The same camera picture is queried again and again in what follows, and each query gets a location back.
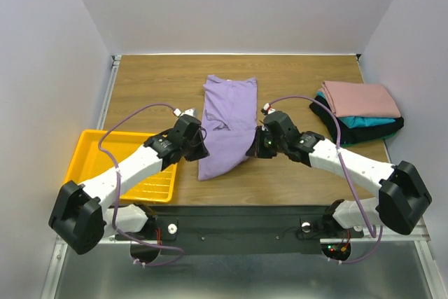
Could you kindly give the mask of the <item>purple t shirt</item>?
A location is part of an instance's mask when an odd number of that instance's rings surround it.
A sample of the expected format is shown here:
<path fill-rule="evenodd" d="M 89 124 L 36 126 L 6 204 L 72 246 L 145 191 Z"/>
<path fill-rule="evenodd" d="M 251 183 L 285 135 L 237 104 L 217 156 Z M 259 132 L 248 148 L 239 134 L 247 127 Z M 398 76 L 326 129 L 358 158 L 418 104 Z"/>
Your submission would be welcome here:
<path fill-rule="evenodd" d="M 202 127 L 209 156 L 198 164 L 198 179 L 223 175 L 247 159 L 257 128 L 258 84 L 207 76 Z"/>

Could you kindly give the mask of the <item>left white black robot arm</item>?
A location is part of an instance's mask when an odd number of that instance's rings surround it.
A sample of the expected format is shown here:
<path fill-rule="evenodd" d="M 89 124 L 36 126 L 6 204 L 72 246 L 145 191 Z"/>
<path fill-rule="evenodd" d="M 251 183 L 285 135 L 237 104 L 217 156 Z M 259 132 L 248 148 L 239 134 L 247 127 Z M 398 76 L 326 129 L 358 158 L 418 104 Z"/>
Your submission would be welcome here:
<path fill-rule="evenodd" d="M 135 233 L 147 239 L 156 222 L 138 206 L 119 207 L 120 196 L 143 180 L 185 158 L 196 161 L 209 154 L 203 144 L 201 122 L 183 114 L 173 128 L 149 137 L 123 161 L 100 175 L 59 190 L 49 226 L 79 255 L 92 250 L 101 239 Z"/>

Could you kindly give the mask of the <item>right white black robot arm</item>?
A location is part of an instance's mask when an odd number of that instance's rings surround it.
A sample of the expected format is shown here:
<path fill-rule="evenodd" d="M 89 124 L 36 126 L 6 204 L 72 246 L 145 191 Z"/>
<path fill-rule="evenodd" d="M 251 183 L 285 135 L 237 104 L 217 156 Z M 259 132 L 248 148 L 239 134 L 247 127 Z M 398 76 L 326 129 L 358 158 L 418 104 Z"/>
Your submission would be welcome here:
<path fill-rule="evenodd" d="M 367 225 L 410 235 L 432 202 L 413 164 L 379 162 L 339 148 L 320 134 L 300 132 L 286 113 L 275 111 L 257 126 L 246 154 L 270 159 L 279 153 L 293 162 L 349 178 L 372 194 L 369 199 L 335 202 L 322 219 L 322 228 L 330 236 Z"/>

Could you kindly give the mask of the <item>black folded t shirt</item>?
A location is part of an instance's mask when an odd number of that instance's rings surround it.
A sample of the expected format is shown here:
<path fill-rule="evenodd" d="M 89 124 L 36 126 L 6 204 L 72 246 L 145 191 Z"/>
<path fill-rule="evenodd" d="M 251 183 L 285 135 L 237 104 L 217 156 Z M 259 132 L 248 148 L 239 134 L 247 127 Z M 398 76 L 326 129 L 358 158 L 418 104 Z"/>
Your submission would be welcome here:
<path fill-rule="evenodd" d="M 309 105 L 309 108 L 325 125 L 330 138 L 334 143 L 336 143 L 337 128 L 330 114 L 322 106 L 314 102 Z M 404 118 L 402 117 L 395 118 L 392 123 L 369 127 L 350 128 L 342 122 L 341 118 L 338 118 L 337 122 L 341 131 L 341 146 L 353 146 L 355 144 L 361 144 L 369 141 L 388 139 L 402 129 L 405 124 Z"/>

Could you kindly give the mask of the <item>teal folded t shirt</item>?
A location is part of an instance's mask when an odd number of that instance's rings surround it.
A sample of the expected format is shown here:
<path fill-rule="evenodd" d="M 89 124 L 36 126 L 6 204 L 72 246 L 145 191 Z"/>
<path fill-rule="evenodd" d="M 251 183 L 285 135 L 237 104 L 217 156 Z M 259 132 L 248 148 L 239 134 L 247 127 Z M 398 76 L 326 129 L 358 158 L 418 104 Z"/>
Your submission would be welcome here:
<path fill-rule="evenodd" d="M 326 100 L 326 96 L 322 92 L 317 92 L 316 97 L 314 98 L 316 101 L 321 99 L 321 103 L 330 109 L 330 105 Z M 321 109 L 322 107 L 318 104 L 311 103 L 309 108 Z M 394 118 L 378 118 L 378 117 L 362 117 L 362 116 L 345 116 L 345 117 L 337 117 L 337 119 L 346 125 L 348 128 L 356 128 L 356 127 L 374 127 L 380 125 L 387 125 L 395 122 Z"/>

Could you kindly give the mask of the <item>pink folded t shirt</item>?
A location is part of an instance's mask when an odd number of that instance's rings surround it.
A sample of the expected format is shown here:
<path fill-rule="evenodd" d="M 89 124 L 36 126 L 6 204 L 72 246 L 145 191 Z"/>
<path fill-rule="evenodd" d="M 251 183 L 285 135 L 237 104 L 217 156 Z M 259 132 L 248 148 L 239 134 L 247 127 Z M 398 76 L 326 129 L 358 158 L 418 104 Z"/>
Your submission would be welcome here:
<path fill-rule="evenodd" d="M 318 92 L 337 117 L 401 117 L 395 100 L 380 84 L 324 81 Z"/>

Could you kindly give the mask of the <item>yellow plastic tray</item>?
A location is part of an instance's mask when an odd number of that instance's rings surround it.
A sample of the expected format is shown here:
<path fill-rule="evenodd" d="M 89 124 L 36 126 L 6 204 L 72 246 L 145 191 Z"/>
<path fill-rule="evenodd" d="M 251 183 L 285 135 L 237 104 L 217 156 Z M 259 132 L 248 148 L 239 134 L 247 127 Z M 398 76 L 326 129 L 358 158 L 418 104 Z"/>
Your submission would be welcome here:
<path fill-rule="evenodd" d="M 98 149 L 98 142 L 104 136 L 104 130 L 84 130 L 73 152 L 71 162 L 64 177 L 77 184 L 91 179 L 113 167 L 111 159 Z M 152 134 L 144 132 L 113 131 L 102 142 L 102 146 L 111 152 L 118 162 L 130 156 Z M 176 180 L 177 165 L 148 177 L 120 197 L 122 202 L 168 203 L 172 200 Z"/>

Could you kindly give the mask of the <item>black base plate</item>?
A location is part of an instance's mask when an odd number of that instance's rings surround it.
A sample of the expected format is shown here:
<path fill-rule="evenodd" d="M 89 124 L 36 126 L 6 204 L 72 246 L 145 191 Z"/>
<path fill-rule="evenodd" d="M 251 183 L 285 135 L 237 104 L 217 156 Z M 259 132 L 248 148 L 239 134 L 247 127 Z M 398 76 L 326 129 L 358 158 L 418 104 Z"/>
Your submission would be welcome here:
<path fill-rule="evenodd" d="M 164 256 L 246 255 L 264 253 L 320 254 L 329 239 L 331 254 L 362 238 L 334 218 L 337 206 L 189 207 L 128 205 L 102 212 L 94 202 L 66 211 L 54 231 L 79 255 L 103 238 L 131 240 L 131 256 L 154 262 Z"/>

